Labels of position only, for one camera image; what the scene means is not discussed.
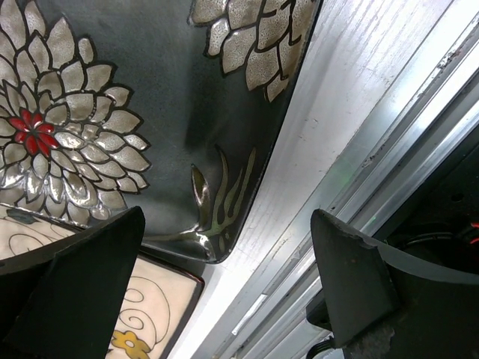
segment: yellow flower design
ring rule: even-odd
[[[151,352],[150,347],[132,331],[125,331],[124,333],[114,331],[112,345],[125,349],[126,355],[131,359],[150,359],[147,354]]]

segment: chrysanthemum design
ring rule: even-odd
[[[114,65],[34,1],[4,0],[0,27],[0,202],[84,226],[125,208],[148,186],[149,144]]]
[[[294,75],[315,0],[195,0],[189,21],[209,26],[205,54],[226,75],[246,67],[249,90],[273,101]]]

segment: leaf design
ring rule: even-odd
[[[199,211],[198,228],[203,228],[210,219],[210,188],[203,174],[194,165],[192,166],[192,183]]]
[[[216,198],[213,204],[213,212],[210,211],[210,188],[204,178],[204,175],[193,165],[192,184],[199,211],[198,221],[191,228],[180,233],[172,233],[160,236],[146,236],[146,243],[151,244],[154,242],[165,241],[194,242],[203,248],[209,260],[215,260],[216,253],[211,244],[211,240],[213,237],[218,236],[219,250],[221,252],[219,253],[219,257],[223,257],[223,254],[227,249],[226,241],[230,240],[228,228],[236,221],[238,215],[240,214],[245,191],[249,183],[249,177],[253,171],[254,160],[256,159],[256,149],[254,148],[249,155],[248,164],[244,170],[244,175],[243,169],[241,169],[237,180],[228,193],[228,163],[224,153],[219,148],[218,151],[222,160],[223,174],[222,181],[218,192],[216,193]],[[223,221],[219,220],[220,210],[223,210],[225,213]],[[210,220],[210,228],[204,230],[203,227],[206,226]]]

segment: flower pattern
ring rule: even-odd
[[[148,186],[149,144],[115,66],[34,1],[4,0],[0,27],[0,202],[80,226],[126,208]]]
[[[205,55],[224,75],[245,67],[249,90],[273,101],[296,72],[315,0],[195,0],[189,21],[209,26]]]
[[[151,352],[150,347],[143,340],[137,338],[132,331],[113,331],[112,345],[124,349],[128,358],[149,359],[147,353]]]

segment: decorative plate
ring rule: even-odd
[[[0,260],[72,236],[63,225],[0,206]],[[106,359],[163,359],[203,290],[203,281],[145,254],[138,256]]]
[[[146,246],[224,260],[318,7],[3,0],[0,203],[77,227],[139,205]]]

